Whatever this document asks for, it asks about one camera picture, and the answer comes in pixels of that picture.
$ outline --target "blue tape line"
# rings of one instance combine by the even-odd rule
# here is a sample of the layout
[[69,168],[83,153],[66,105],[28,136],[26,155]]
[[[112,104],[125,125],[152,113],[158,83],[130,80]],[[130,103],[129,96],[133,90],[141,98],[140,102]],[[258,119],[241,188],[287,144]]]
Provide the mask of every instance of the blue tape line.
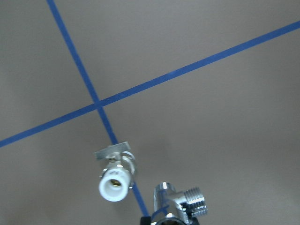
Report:
[[105,98],[101,101],[102,106],[106,106],[106,105],[109,105],[111,103],[117,102],[117,101],[119,101],[123,98],[127,98],[131,95],[134,95],[134,94],[138,93],[138,92],[141,92],[141,91],[146,90],[148,88],[152,88],[152,87],[154,87],[156,85],[159,85],[163,82],[169,81],[169,80],[171,80],[175,77],[184,75],[188,72],[199,69],[199,68],[204,67],[208,64],[211,64],[211,63],[216,62],[218,60],[224,59],[228,56],[239,53],[239,52],[244,51],[248,48],[251,48],[251,47],[254,47],[254,46],[259,45],[261,43],[264,43],[266,41],[272,40],[272,39],[277,38],[277,37],[279,37],[283,34],[289,33],[291,31],[299,29],[299,28],[300,28],[300,21],[297,21],[295,23],[292,23],[290,25],[282,27],[278,30],[274,30],[270,33],[267,33],[267,34],[264,34],[262,36],[256,37],[256,38],[254,38],[252,40],[249,40],[245,43],[242,43],[242,44],[237,45],[235,47],[229,48],[225,51],[222,51],[222,52],[219,52],[219,53],[214,54],[212,56],[209,56],[209,57],[207,57],[203,60],[194,62],[192,64],[189,64],[187,66],[184,66],[182,68],[174,70],[170,73],[167,73],[165,75],[154,78],[153,80],[147,81],[147,82],[139,84],[139,85],[137,85],[133,88],[130,88],[128,90],[122,91],[122,92],[120,92],[118,94],[115,94],[113,96],[110,96],[108,98]]
[[61,34],[62,34],[62,36],[63,36],[63,38],[64,38],[64,40],[67,44],[67,47],[68,47],[68,49],[69,49],[69,51],[70,51],[70,53],[73,57],[73,60],[74,60],[76,66],[79,70],[79,73],[80,73],[80,75],[81,75],[81,77],[82,77],[82,79],[85,83],[85,86],[87,87],[87,89],[90,93],[90,96],[93,99],[93,102],[97,106],[97,111],[99,113],[99,116],[102,119],[102,122],[103,122],[103,124],[106,128],[106,131],[107,131],[112,143],[117,144],[118,141],[117,141],[117,138],[116,138],[116,136],[113,132],[113,129],[112,129],[110,123],[109,123],[108,117],[107,117],[102,105],[100,104],[98,95],[97,95],[97,93],[94,89],[94,86],[93,86],[93,84],[92,84],[92,82],[89,78],[89,75],[86,72],[86,70],[84,68],[84,65],[83,65],[83,63],[82,63],[82,61],[81,61],[81,59],[80,59],[80,57],[77,53],[75,45],[74,45],[74,43],[73,43],[73,41],[72,41],[72,39],[71,39],[71,37],[68,33],[68,30],[67,30],[67,28],[66,28],[66,26],[65,26],[65,24],[64,24],[64,22],[63,22],[63,20],[60,16],[60,13],[59,13],[59,11],[58,11],[58,9],[57,9],[57,7],[56,7],[53,0],[47,0],[47,3],[49,5],[49,8],[50,8],[50,10],[53,14],[53,17],[54,17],[56,23],[57,23],[57,26],[59,27],[60,32],[61,32]]
[[[271,39],[276,38],[276,37],[279,37],[279,36],[281,36],[281,35],[283,35],[283,34],[289,33],[289,32],[291,32],[291,31],[296,30],[296,29],[299,29],[299,28],[300,28],[300,21],[295,22],[295,23],[292,23],[292,24],[290,24],[290,25],[288,25],[288,26],[285,26],[285,27],[283,27],[283,28],[280,28],[280,29],[278,29],[278,30],[275,30],[275,31],[272,31],[272,32],[266,34],[266,35],[269,35],[269,38],[268,38],[268,39],[265,38],[265,40],[264,40],[263,42],[268,41],[268,40],[271,40]],[[221,54],[221,53],[225,53],[225,52],[228,51],[228,50],[225,50],[225,51],[223,51],[223,52],[217,53],[217,54],[215,54],[215,55],[213,55],[213,56],[216,56],[216,55]],[[207,57],[207,58],[205,58],[205,59],[203,59],[203,60],[209,60],[209,59],[213,58],[213,56]],[[158,84],[162,83],[162,82],[157,82],[157,83],[155,83],[153,80],[151,80],[151,81],[148,81],[148,82],[146,82],[146,83],[140,84],[140,85],[138,85],[138,86],[136,86],[136,87],[130,88],[130,89],[126,90],[126,91],[120,92],[119,94],[116,94],[116,95],[110,96],[110,97],[108,97],[108,98],[106,98],[106,99],[103,99],[103,100],[100,101],[100,103],[101,103],[101,105],[102,105],[102,107],[103,107],[103,106],[109,105],[109,104],[111,104],[111,103],[117,102],[117,101],[119,101],[119,100],[121,100],[121,99],[123,99],[123,98],[126,98],[126,97],[128,97],[128,96],[131,96],[131,95],[133,95],[133,94],[136,94],[136,93],[138,93],[138,92],[140,92],[140,91],[143,91],[143,90],[147,89],[147,88],[142,88],[142,87],[145,86],[145,84],[151,83],[151,82],[152,82],[152,84],[149,84],[149,87],[147,87],[147,88],[150,88],[150,87],[153,87],[153,86],[155,86],[155,85],[158,85]],[[84,115],[84,114],[89,113],[89,112],[90,112],[90,111],[83,112],[83,113],[80,114],[80,115]],[[54,126],[56,126],[56,125],[58,125],[58,124],[61,124],[61,123],[63,123],[63,122],[66,122],[66,121],[71,120],[71,119],[76,118],[76,117],[77,117],[77,116],[72,117],[72,118],[67,119],[67,120],[65,120],[65,121],[62,121],[62,122],[60,122],[60,123],[57,123],[57,124],[55,124],[55,125],[53,125],[53,126],[51,125],[50,127],[54,127]],[[9,137],[9,138],[7,138],[7,139],[4,139],[4,140],[0,141],[0,147],[3,147],[3,146],[5,146],[5,145],[11,144],[11,143],[13,143],[13,142],[19,141],[19,140],[21,140],[21,139],[23,139],[23,138],[25,138],[25,137],[27,137],[27,136],[31,136],[31,135],[33,135],[33,134],[39,133],[39,132],[41,132],[41,131],[43,131],[43,130],[46,130],[46,129],[50,128],[50,127],[46,127],[45,129],[39,129],[39,130],[37,130],[37,132],[34,132],[34,133],[30,134],[30,135],[21,135],[21,134],[22,134],[22,133],[25,133],[25,132],[28,132],[28,131],[30,131],[31,129],[30,129],[30,130],[27,130],[27,131],[24,131],[24,132],[21,132],[21,133],[19,133],[19,134],[16,134],[16,135],[14,135],[14,136],[12,136],[12,137]]]
[[155,212],[152,214],[151,219],[153,220],[154,217],[156,217],[156,215],[159,214],[159,213],[161,213],[161,212],[166,216],[166,215],[168,214],[167,209],[168,209],[169,207],[170,207],[170,206],[167,205],[167,206],[164,206],[164,207],[160,208],[159,210],[155,211]]
[[132,191],[133,191],[133,194],[135,195],[135,199],[137,201],[137,203],[139,204],[139,207],[142,211],[142,214],[144,217],[148,217],[149,216],[149,212],[145,206],[145,203],[143,201],[143,198],[141,196],[141,193],[140,193],[140,190],[139,188],[137,187],[137,184],[134,183],[133,184],[133,187],[132,187]]
[[86,113],[89,113],[93,110],[96,110],[96,107],[95,107],[94,104],[91,104],[91,105],[88,105],[84,108],[78,109],[74,112],[70,112],[66,115],[63,115],[63,116],[61,116],[59,118],[56,118],[54,120],[51,120],[49,122],[46,122],[42,125],[36,126],[36,127],[31,128],[29,130],[23,131],[23,132],[18,133],[14,136],[6,138],[6,139],[0,141],[0,147],[3,147],[5,145],[8,145],[8,144],[11,144],[11,143],[14,143],[14,142],[17,142],[17,141],[19,141],[19,140],[21,140],[25,137],[29,137],[31,135],[37,134],[39,132],[42,132],[42,131],[47,130],[49,128],[52,128],[52,127],[54,127],[56,125],[59,125],[61,123],[64,123],[64,122],[67,122],[67,121],[69,121],[71,119],[74,119],[76,117],[82,116],[82,115],[84,115]]

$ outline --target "white plastic fitting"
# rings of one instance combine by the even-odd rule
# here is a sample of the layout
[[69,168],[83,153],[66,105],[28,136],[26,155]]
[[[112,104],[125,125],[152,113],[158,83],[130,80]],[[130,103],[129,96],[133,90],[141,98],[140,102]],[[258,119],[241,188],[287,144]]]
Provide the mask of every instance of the white plastic fitting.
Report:
[[131,175],[123,169],[106,171],[99,183],[99,192],[106,200],[118,202],[127,196]]

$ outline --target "gray surface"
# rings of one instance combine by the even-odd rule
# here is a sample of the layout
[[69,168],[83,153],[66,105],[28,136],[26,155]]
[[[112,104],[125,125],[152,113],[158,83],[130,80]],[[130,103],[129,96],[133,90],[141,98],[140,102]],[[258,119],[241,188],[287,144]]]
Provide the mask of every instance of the gray surface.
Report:
[[[101,98],[299,20],[298,0],[57,1]],[[0,3],[0,139],[91,104],[45,1]],[[149,211],[199,186],[202,225],[300,223],[300,31],[105,107]],[[96,112],[0,149],[0,224],[138,224],[99,196]]]

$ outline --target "push-fit connector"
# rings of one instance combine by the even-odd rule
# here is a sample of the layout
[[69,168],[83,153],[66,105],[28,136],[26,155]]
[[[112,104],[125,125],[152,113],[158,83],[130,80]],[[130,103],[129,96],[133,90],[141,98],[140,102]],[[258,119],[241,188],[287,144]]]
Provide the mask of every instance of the push-fit connector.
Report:
[[99,192],[108,201],[121,201],[134,184],[136,164],[130,150],[128,142],[123,142],[94,152],[97,160],[108,161],[99,183]]

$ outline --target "plumbing fitting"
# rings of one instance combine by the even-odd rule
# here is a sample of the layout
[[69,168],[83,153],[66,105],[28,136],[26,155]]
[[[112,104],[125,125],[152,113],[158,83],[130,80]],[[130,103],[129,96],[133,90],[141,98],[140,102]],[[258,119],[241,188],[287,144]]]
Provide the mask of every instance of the plumbing fitting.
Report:
[[199,188],[176,192],[167,182],[154,189],[154,211],[151,225],[198,225],[196,217],[207,213]]
[[108,201],[121,201],[134,184],[136,164],[135,157],[130,150],[128,142],[123,142],[94,152],[97,160],[108,161],[99,183],[99,192]]

